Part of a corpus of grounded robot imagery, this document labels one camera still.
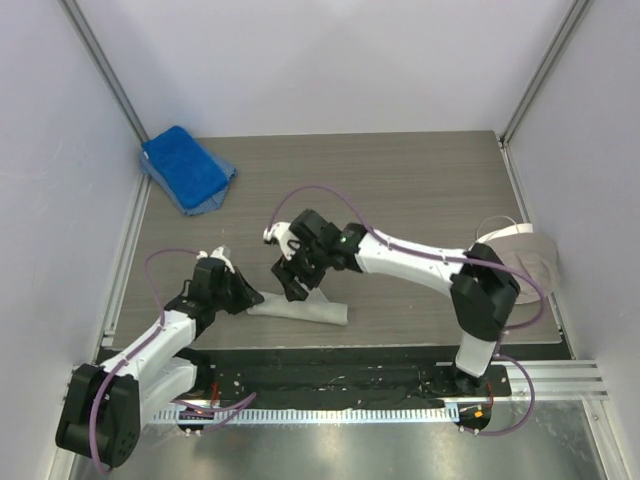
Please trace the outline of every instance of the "gray tabletop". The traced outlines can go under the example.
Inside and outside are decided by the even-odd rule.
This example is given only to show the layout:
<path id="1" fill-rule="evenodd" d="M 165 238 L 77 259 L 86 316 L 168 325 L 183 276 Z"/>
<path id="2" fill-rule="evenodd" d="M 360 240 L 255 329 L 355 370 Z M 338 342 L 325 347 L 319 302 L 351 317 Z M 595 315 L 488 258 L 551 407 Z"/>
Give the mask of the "gray tabletop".
<path id="1" fill-rule="evenodd" d="M 185 217 L 164 192 L 151 189 L 114 347 L 122 348 L 157 318 L 143 275 L 150 253 L 166 247 L 213 250 L 225 244 L 232 260 L 258 290 L 282 293 L 270 272 L 276 247 L 262 231 L 280 199 L 309 183 L 331 185 L 356 203 L 376 228 L 398 238 L 442 247 L 469 247 L 487 217 L 520 218 L 492 132 L 390 133 L 201 139 L 238 168 L 223 207 Z M 305 208 L 339 227 L 354 217 L 323 192 L 303 192 L 281 212 L 291 221 Z M 499 228 L 499 220 L 486 225 Z M 193 273 L 184 254 L 157 258 L 151 273 L 163 300 L 175 296 Z M 382 275 L 330 272 L 326 296 L 349 305 L 349 325 L 219 314 L 197 348 L 277 348 L 373 345 L 455 345 L 461 331 L 451 301 L 431 290 Z M 537 304 L 516 307 L 510 322 L 527 320 Z M 560 337 L 549 309 L 542 321 L 509 343 L 553 343 Z"/>

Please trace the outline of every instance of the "blue towel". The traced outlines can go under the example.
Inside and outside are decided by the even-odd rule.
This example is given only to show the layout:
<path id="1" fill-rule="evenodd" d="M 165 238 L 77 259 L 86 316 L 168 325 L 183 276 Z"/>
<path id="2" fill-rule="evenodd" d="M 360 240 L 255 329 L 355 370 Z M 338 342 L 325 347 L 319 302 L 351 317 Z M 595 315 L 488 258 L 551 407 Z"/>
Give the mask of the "blue towel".
<path id="1" fill-rule="evenodd" d="M 236 169 L 211 155 L 181 127 L 172 127 L 142 144 L 142 170 L 171 197 L 186 215 L 222 206 Z"/>

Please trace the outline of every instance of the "purple cable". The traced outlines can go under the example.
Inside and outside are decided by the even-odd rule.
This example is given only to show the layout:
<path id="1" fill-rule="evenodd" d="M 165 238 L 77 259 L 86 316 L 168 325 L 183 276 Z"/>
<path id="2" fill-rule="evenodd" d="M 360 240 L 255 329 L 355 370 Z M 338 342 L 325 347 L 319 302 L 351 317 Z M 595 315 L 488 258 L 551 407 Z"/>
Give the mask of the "purple cable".
<path id="1" fill-rule="evenodd" d="M 240 408 L 245 402 L 251 403 L 254 398 L 255 398 L 255 392 L 249 395 L 248 397 L 243 398 L 238 403 L 231 405 L 230 407 L 216 407 L 216 408 L 199 407 L 198 405 L 185 402 L 184 400 L 174 400 L 171 403 L 173 403 L 174 405 L 182 405 L 183 407 L 191 408 L 192 410 L 196 410 L 199 412 L 206 412 L 203 415 L 208 415 L 208 414 L 215 414 L 218 412 L 228 412 L 229 410 L 235 410 L 237 408 Z"/>
<path id="2" fill-rule="evenodd" d="M 189 415 L 192 416 L 192 417 L 212 419 L 212 418 L 214 418 L 214 413 L 225 412 L 225 411 L 229 411 L 229 410 L 235 410 L 235 412 L 233 412 L 231 415 L 229 415 L 227 418 L 225 418 L 221 422 L 218 422 L 218 423 L 216 423 L 214 425 L 210 425 L 210 426 L 205 427 L 205 428 L 203 428 L 201 430 L 201 433 L 213 432 L 213 431 L 218 430 L 219 428 L 225 426 L 231 420 L 233 420 L 238 415 L 240 415 L 240 413 L 242 413 L 242 411 L 244 409 L 246 409 L 251 404 L 251 402 L 253 402 L 255 400 L 255 398 L 256 398 L 256 392 L 253 392 L 252 394 L 250 394 L 249 396 L 247 396 L 243 400 L 239 401 L 238 403 L 236 403 L 235 405 L 232 405 L 230 407 L 199 409 L 200 411 L 208 410 L 209 413 L 200 413 L 199 414 L 199 413 L 189 412 Z M 184 405 L 185 403 L 187 403 L 187 402 L 182 402 L 182 403 L 178 403 L 178 404 L 179 405 Z"/>
<path id="3" fill-rule="evenodd" d="M 529 390 L 531 391 L 531 401 L 529 402 L 529 407 L 527 407 L 527 411 L 524 413 L 524 416 L 520 419 L 518 423 L 510 427 L 504 428 L 502 430 L 496 430 L 493 432 L 484 432 L 484 431 L 478 432 L 478 435 L 482 437 L 500 437 L 502 435 L 506 435 L 507 433 L 515 432 L 520 427 L 522 427 L 525 423 L 527 423 L 527 420 L 529 420 L 529 417 L 531 417 L 531 414 L 533 413 L 533 407 L 535 407 L 536 405 L 536 392 L 533 388 L 533 380 L 531 380 L 531 376 L 529 375 L 527 370 L 524 368 L 524 366 L 520 362 L 518 362 L 515 358 L 508 357 L 507 355 L 496 355 L 493 358 L 495 358 L 496 360 L 506 360 L 508 362 L 513 363 L 516 367 L 518 367 L 518 370 L 522 372 L 522 375 L 524 375 L 524 378 L 527 381 L 527 384 L 529 385 Z M 471 428 L 464 427 L 464 429 L 466 432 L 475 434 L 475 431 Z"/>
<path id="4" fill-rule="evenodd" d="M 476 265 L 476 266 L 479 266 L 479 267 L 492 268 L 492 269 L 495 269 L 495 270 L 500 270 L 500 271 L 503 271 L 503 272 L 510 273 L 512 275 L 515 275 L 518 278 L 521 278 L 525 282 L 527 282 L 529 285 L 531 285 L 535 289 L 536 293 L 540 296 L 540 308 L 538 309 L 538 313 L 536 313 L 530 320 L 527 320 L 526 322 L 522 322 L 522 323 L 519 323 L 517 325 L 512 325 L 512 326 L 510 326 L 508 328 L 505 328 L 505 332 L 510 331 L 510 330 L 517 330 L 517 329 L 520 329 L 520 328 L 529 327 L 529 326 L 537 323 L 542 318 L 542 315 L 544 314 L 544 310 L 545 310 L 545 308 L 544 308 L 544 292 L 543 292 L 542 288 L 540 287 L 540 285 L 538 285 L 538 283 L 535 280 L 533 280 L 529 275 L 527 275 L 527 274 L 525 274 L 525 273 L 523 273 L 523 272 L 521 272 L 519 270 L 516 270 L 515 268 L 508 267 L 508 266 L 500 264 L 500 263 L 488 262 L 486 260 L 479 260 L 479 259 L 467 258 L 467 257 L 446 257 L 445 256 L 444 258 L 442 258 L 442 257 L 440 257 L 438 255 L 434 255 L 434 254 L 430 254 L 430 253 L 426 253 L 426 252 L 420 252 L 418 250 L 413 250 L 412 248 L 403 247 L 402 245 L 397 245 L 395 243 L 387 242 L 387 240 L 384 237 L 382 237 L 381 235 L 379 235 L 378 232 L 376 232 L 373 229 L 373 227 L 369 224 L 369 222 L 366 221 L 364 216 L 360 213 L 360 211 L 355 206 L 355 204 L 351 200 L 349 200 L 349 198 L 347 198 L 342 193 L 340 193 L 340 192 L 338 192 L 338 191 L 334 190 L 333 188 L 328 187 L 326 185 L 304 185 L 302 187 L 298 187 L 295 190 L 292 190 L 291 192 L 289 192 L 280 201 L 280 203 L 278 204 L 278 206 L 274 210 L 273 215 L 271 215 L 271 218 L 269 219 L 269 225 L 267 227 L 267 230 L 270 230 L 271 227 L 273 226 L 273 224 L 275 223 L 276 216 L 278 215 L 278 213 L 280 212 L 280 210 L 282 209 L 284 204 L 287 203 L 287 201 L 291 197 L 293 197 L 295 194 L 297 194 L 298 192 L 300 192 L 302 190 L 323 190 L 325 192 L 332 193 L 333 195 L 338 197 L 356 215 L 356 217 L 358 218 L 360 223 L 364 226 L 366 231 L 368 233 L 370 233 L 371 236 L 373 236 L 373 238 L 378 240 L 383 245 L 386 245 L 391 250 L 396 250 L 398 252 L 406 253 L 406 254 L 413 255 L 413 256 L 416 256 L 416 257 L 420 257 L 420 258 L 426 258 L 428 260 L 436 260 L 436 261 L 450 262 L 450 263 L 466 263 L 468 265 Z M 529 403 L 529 408 L 527 408 L 527 411 L 526 411 L 524 417 L 518 423 L 513 425 L 512 427 L 505 428 L 504 430 L 498 430 L 498 431 L 495 431 L 495 432 L 480 432 L 479 433 L 479 435 L 483 435 L 483 436 L 487 436 L 487 437 L 497 437 L 497 436 L 505 435 L 507 433 L 511 433 L 511 432 L 517 430 L 522 425 L 524 425 L 525 422 L 529 419 L 529 417 L 531 416 L 531 413 L 533 412 L 533 407 L 535 406 L 536 395 L 535 395 L 535 391 L 534 391 L 534 388 L 533 388 L 533 382 L 531 381 L 531 377 L 529 376 L 529 374 L 527 373 L 525 368 L 522 366 L 522 364 L 520 364 L 517 360 L 515 360 L 515 359 L 513 359 L 511 357 L 508 357 L 506 355 L 498 355 L 497 354 L 497 351 L 500 348 L 501 342 L 502 342 L 502 337 L 500 338 L 500 340 L 498 340 L 498 342 L 496 342 L 496 350 L 494 352 L 494 358 L 497 359 L 497 360 L 510 361 L 516 367 L 518 367 L 518 369 L 522 372 L 522 374 L 524 375 L 525 379 L 527 380 L 527 383 L 529 384 L 529 389 L 531 390 L 531 402 Z M 471 429 L 466 429 L 466 430 L 470 431 L 471 433 L 474 433 L 474 431 L 471 430 Z"/>
<path id="5" fill-rule="evenodd" d="M 103 475 L 111 473 L 113 469 L 112 468 L 106 469 L 103 467 L 102 462 L 100 461 L 100 453 L 98 452 L 98 439 L 97 439 L 96 431 L 97 431 L 98 411 L 100 409 L 100 402 L 104 398 L 104 395 L 107 392 L 107 388 L 111 384 L 113 377 L 116 376 L 118 371 L 122 367 L 124 367 L 133 357 L 135 357 L 140 352 L 140 350 L 142 350 L 147 345 L 149 345 L 149 343 L 151 343 L 158 335 L 160 335 L 160 332 L 162 331 L 162 327 L 164 326 L 166 321 L 166 318 L 164 315 L 164 307 L 162 305 L 162 300 L 160 300 L 160 294 L 158 293 L 155 286 L 153 285 L 153 282 L 151 281 L 151 277 L 149 275 L 149 262 L 151 261 L 151 259 L 155 258 L 158 255 L 161 255 L 164 253 L 170 253 L 170 252 L 188 253 L 194 256 L 198 254 L 198 252 L 195 252 L 193 250 L 187 250 L 184 248 L 165 248 L 163 250 L 159 250 L 155 253 L 152 253 L 147 257 L 147 259 L 144 262 L 144 275 L 147 278 L 147 281 L 149 282 L 149 286 L 151 287 L 151 293 L 153 294 L 153 299 L 156 305 L 158 306 L 158 309 L 160 310 L 160 324 L 154 330 L 154 332 L 151 335 L 149 335 L 148 338 L 146 338 L 143 342 L 141 342 L 140 345 L 138 345 L 134 350 L 132 350 L 131 353 L 129 353 L 124 359 L 120 360 L 120 362 L 116 364 L 114 369 L 111 372 L 109 372 L 109 374 L 104 378 L 104 380 L 100 384 L 100 388 L 98 388 L 98 392 L 96 393 L 96 396 L 93 399 L 93 404 L 91 405 L 91 412 L 89 414 L 89 450 L 91 451 L 91 461 L 93 462 L 93 465 L 96 467 L 96 470 L 98 470 Z"/>
<path id="6" fill-rule="evenodd" d="M 450 263 L 466 263 L 468 265 L 475 265 L 475 266 L 478 266 L 478 267 L 492 268 L 492 269 L 495 269 L 495 270 L 500 270 L 500 271 L 503 271 L 503 272 L 510 273 L 512 275 L 515 275 L 518 278 L 521 278 L 525 282 L 527 282 L 529 285 L 531 285 L 535 289 L 536 293 L 540 296 L 540 308 L 538 309 L 538 312 L 530 320 L 527 320 L 526 322 L 519 323 L 517 325 L 512 325 L 510 327 L 507 327 L 505 329 L 505 331 L 518 330 L 518 329 L 521 329 L 521 328 L 529 327 L 529 326 L 537 323 L 542 318 L 542 315 L 544 314 L 544 310 L 545 310 L 545 307 L 544 307 L 544 292 L 542 290 L 542 287 L 540 287 L 540 285 L 538 285 L 538 283 L 535 280 L 533 280 L 526 273 L 523 273 L 523 272 L 521 272 L 521 271 L 519 271 L 519 270 L 517 270 L 515 268 L 509 267 L 507 265 L 503 265 L 501 263 L 488 262 L 486 260 L 478 260 L 478 259 L 475 259 L 475 258 L 467 258 L 467 257 L 444 257 L 443 258 L 441 256 L 438 256 L 438 255 L 435 255 L 435 254 L 432 254 L 432 253 L 426 253 L 426 252 L 421 252 L 421 251 L 418 251 L 418 250 L 413 250 L 412 248 L 404 247 L 402 245 L 397 245 L 395 243 L 387 243 L 387 240 L 384 237 L 382 237 L 381 235 L 379 235 L 378 232 L 375 231 L 375 229 L 369 224 L 369 222 L 367 222 L 367 220 L 360 213 L 360 211 L 355 206 L 355 204 L 351 200 L 349 200 L 349 198 L 347 198 L 342 193 L 334 190 L 333 188 L 325 186 L 325 185 L 304 185 L 302 187 L 298 187 L 295 190 L 292 190 L 291 192 L 289 192 L 280 201 L 280 203 L 278 204 L 278 206 L 274 210 L 273 215 L 271 215 L 271 218 L 269 219 L 269 225 L 267 226 L 267 229 L 271 229 L 271 227 L 273 226 L 273 224 L 276 221 L 276 216 L 278 215 L 278 213 L 280 212 L 280 210 L 282 209 L 284 204 L 287 203 L 287 201 L 291 197 L 293 197 L 298 192 L 301 192 L 302 190 L 323 190 L 325 192 L 332 193 L 333 195 L 338 197 L 356 215 L 356 217 L 358 218 L 360 223 L 364 226 L 364 228 L 367 230 L 367 232 L 370 233 L 373 238 L 378 240 L 383 245 L 386 245 L 391 250 L 396 250 L 398 252 L 406 253 L 406 254 L 413 255 L 413 256 L 416 256 L 416 257 L 420 257 L 420 258 L 426 258 L 428 260 L 444 261 L 444 262 L 450 262 Z"/>

